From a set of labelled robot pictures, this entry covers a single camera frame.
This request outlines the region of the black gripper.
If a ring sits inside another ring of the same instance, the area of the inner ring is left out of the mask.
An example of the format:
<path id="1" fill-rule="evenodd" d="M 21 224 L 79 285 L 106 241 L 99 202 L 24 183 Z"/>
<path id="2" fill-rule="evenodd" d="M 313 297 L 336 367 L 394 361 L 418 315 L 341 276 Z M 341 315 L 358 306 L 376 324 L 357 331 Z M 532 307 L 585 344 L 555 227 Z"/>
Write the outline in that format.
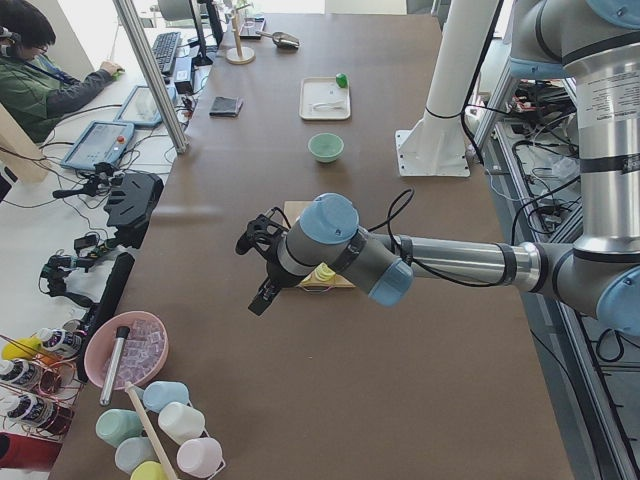
<path id="1" fill-rule="evenodd" d="M 267 262 L 267 266 L 275 267 L 278 260 L 277 247 L 290 228 L 291 224 L 284 211 L 274 206 L 248 222 L 245 231 L 236 242 L 235 252 L 245 255 L 254 249 Z M 277 295 L 276 284 L 263 282 L 251 301 L 249 310 L 255 315 L 262 315 Z"/>

